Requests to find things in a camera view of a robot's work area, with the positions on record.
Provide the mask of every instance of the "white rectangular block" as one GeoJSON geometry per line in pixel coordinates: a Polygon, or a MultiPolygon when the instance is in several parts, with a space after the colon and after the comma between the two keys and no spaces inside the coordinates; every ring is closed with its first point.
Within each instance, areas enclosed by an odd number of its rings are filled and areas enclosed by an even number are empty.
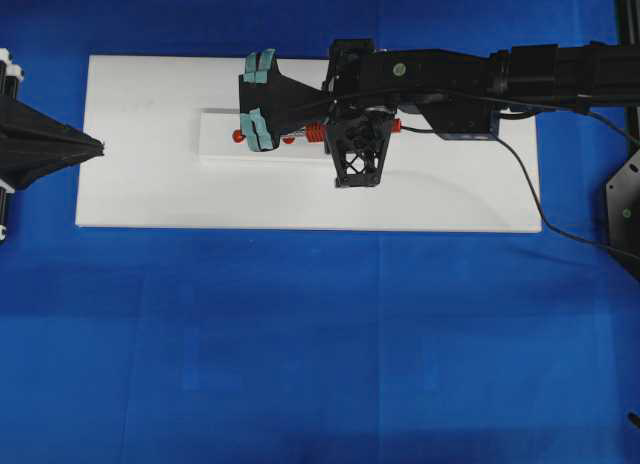
{"type": "MultiPolygon", "coordinates": [[[[326,61],[278,60],[319,87],[326,61]]],[[[92,56],[85,132],[105,157],[82,165],[79,226],[537,232],[517,163],[495,142],[391,138],[382,184],[335,189],[322,144],[253,154],[239,127],[242,59],[92,56]]],[[[400,115],[427,127],[420,116],[400,115]]],[[[533,119],[501,136],[538,183],[533,119]]]]}

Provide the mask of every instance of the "black bracket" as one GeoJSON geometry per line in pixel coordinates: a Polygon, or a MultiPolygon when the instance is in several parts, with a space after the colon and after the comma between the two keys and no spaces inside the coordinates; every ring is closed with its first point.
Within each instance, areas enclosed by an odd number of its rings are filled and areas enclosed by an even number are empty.
{"type": "MultiPolygon", "coordinates": [[[[640,254],[640,151],[636,152],[606,184],[609,242],[640,254]]],[[[611,255],[640,280],[640,262],[616,253],[611,255]]]]}

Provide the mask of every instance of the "green dot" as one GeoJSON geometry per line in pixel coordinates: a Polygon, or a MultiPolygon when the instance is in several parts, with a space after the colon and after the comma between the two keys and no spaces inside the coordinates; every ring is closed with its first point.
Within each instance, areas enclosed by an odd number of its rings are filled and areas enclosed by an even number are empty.
{"type": "Polygon", "coordinates": [[[393,74],[396,77],[402,77],[405,75],[406,72],[407,72],[407,66],[405,66],[403,62],[399,62],[395,66],[393,66],[393,74]]]}

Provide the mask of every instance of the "blue tabletop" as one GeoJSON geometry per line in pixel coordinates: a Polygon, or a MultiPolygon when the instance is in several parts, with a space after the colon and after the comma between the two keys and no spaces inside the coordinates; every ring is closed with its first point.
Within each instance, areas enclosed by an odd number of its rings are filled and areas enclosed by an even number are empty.
{"type": "MultiPolygon", "coordinates": [[[[92,53],[617,42],[613,0],[0,0],[0,16],[22,100],[76,127],[92,53]]],[[[572,115],[539,117],[538,139],[549,217],[604,238],[626,143],[572,115]]],[[[79,229],[77,182],[17,196],[0,248],[0,462],[640,458],[640,285],[601,251],[548,231],[79,229]]]]}

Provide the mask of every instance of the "wire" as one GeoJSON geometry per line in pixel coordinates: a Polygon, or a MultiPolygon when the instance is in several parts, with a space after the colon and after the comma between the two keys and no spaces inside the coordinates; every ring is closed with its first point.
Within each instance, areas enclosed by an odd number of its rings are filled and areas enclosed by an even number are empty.
{"type": "Polygon", "coordinates": [[[507,121],[519,121],[520,119],[529,119],[530,117],[537,116],[542,111],[530,111],[530,112],[517,112],[515,114],[508,114],[506,112],[501,112],[498,114],[500,119],[506,119],[507,121]]]}
{"type": "Polygon", "coordinates": [[[409,126],[400,126],[400,129],[404,131],[415,132],[417,134],[435,134],[436,133],[436,131],[434,131],[433,129],[417,129],[415,127],[409,127],[409,126]]]}
{"type": "Polygon", "coordinates": [[[625,257],[628,257],[629,259],[633,259],[634,261],[640,262],[640,256],[638,256],[636,254],[624,251],[622,249],[618,249],[617,247],[609,246],[608,244],[604,244],[602,242],[592,241],[590,239],[585,239],[584,237],[580,237],[580,236],[577,236],[575,234],[571,234],[570,232],[564,231],[564,230],[560,229],[559,227],[551,224],[549,222],[549,219],[547,219],[547,216],[545,215],[544,210],[542,209],[542,204],[540,204],[540,198],[538,197],[538,194],[536,193],[536,189],[533,186],[533,182],[531,181],[531,176],[529,176],[529,172],[527,171],[527,168],[524,165],[524,162],[522,162],[522,159],[520,158],[520,156],[518,155],[518,153],[515,151],[515,149],[513,147],[511,147],[509,144],[507,144],[505,141],[500,139],[495,134],[494,134],[493,137],[495,138],[495,140],[498,143],[500,143],[505,149],[507,149],[507,151],[509,151],[513,155],[513,157],[516,159],[516,161],[518,161],[518,164],[520,165],[520,169],[522,169],[524,177],[527,180],[527,184],[529,185],[529,190],[531,191],[531,195],[533,196],[533,200],[535,202],[536,208],[538,209],[538,213],[540,214],[540,218],[542,219],[542,222],[544,222],[545,225],[551,231],[555,232],[556,234],[560,234],[561,236],[566,237],[567,239],[571,239],[573,241],[577,241],[577,242],[580,242],[582,244],[588,244],[590,246],[598,247],[600,249],[604,249],[604,250],[612,252],[614,254],[618,254],[620,256],[625,256],[625,257]]]}
{"type": "Polygon", "coordinates": [[[597,119],[598,121],[600,121],[603,124],[607,125],[609,128],[613,129],[615,132],[617,132],[621,136],[623,136],[623,137],[627,138],[629,141],[633,142],[636,146],[640,147],[640,140],[639,139],[636,139],[635,137],[633,137],[631,134],[629,134],[624,129],[621,129],[620,127],[616,126],[613,123],[613,121],[611,121],[607,117],[603,116],[602,114],[598,114],[597,112],[588,112],[587,116],[593,117],[594,119],[597,119]]]}

